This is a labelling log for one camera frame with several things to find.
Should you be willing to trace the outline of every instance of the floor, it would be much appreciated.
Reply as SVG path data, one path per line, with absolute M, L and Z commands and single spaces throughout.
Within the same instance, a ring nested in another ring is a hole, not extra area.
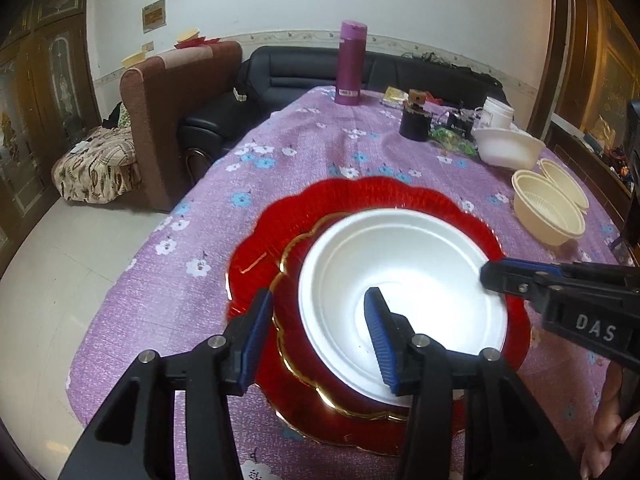
M 68 368 L 109 288 L 164 215 L 60 199 L 0 280 L 0 417 L 31 465 L 58 478 L 82 427 Z

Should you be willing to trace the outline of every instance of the table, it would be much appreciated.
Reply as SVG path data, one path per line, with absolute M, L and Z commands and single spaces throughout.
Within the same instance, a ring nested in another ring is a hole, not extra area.
M 401 113 L 383 107 L 380 94 L 364 92 L 359 107 L 335 105 L 333 94 L 332 88 L 314 89 L 250 132 L 151 234 L 108 292 L 71 365 L 68 397 L 83 424 L 141 350 L 183 352 L 222 332 L 225 271 L 234 248 L 266 206 L 322 179 L 382 174 L 437 189 L 487 222 L 507 256 L 616 262 L 607 243 L 618 232 L 588 189 L 584 237 L 551 250 L 514 216 L 510 171 L 401 137 Z M 564 166 L 548 150 L 543 156 Z M 578 459 L 607 362 L 542 332 L 540 316 L 527 311 L 533 329 L 520 375 Z M 393 458 L 318 444 L 286 428 L 255 386 L 229 405 L 240 461 L 253 468 L 254 478 L 388 479 L 394 474 Z M 462 470 L 462 439 L 456 437 L 453 445 L 457 471 Z M 175 452 L 182 480 L 188 476 L 182 396 Z

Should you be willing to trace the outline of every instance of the sofa armrest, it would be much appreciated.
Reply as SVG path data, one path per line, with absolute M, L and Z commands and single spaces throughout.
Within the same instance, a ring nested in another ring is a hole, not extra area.
M 210 131 L 227 143 L 242 139 L 263 119 L 260 108 L 254 101 L 239 102 L 233 92 L 225 92 L 186 114 L 180 124 Z M 182 139 L 178 141 L 183 148 L 186 147 Z M 217 158 L 215 153 L 209 155 L 213 159 Z
M 168 211 L 190 188 L 180 160 L 180 118 L 230 91 L 242 50 L 235 41 L 170 50 L 129 68 L 120 80 L 131 116 L 143 186 L 151 207 Z

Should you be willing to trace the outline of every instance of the white cup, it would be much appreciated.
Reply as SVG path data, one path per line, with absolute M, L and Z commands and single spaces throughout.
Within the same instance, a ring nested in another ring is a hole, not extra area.
M 488 97 L 480 114 L 481 128 L 502 128 L 508 130 L 513 120 L 513 108 Z

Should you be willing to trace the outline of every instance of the metal screw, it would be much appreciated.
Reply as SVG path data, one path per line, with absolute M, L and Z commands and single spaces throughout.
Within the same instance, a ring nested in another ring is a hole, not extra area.
M 418 348 L 424 348 L 425 346 L 429 346 L 431 344 L 431 339 L 429 339 L 424 334 L 416 334 L 411 338 L 411 342 Z
M 211 348 L 220 348 L 226 345 L 226 338 L 223 335 L 215 335 L 208 339 L 207 344 Z
M 138 361 L 141 363 L 150 363 L 156 358 L 156 352 L 153 350 L 143 350 L 138 354 Z
M 482 357 L 484 357 L 487 361 L 497 361 L 500 359 L 500 352 L 498 352 L 495 348 L 485 348 L 482 350 Z

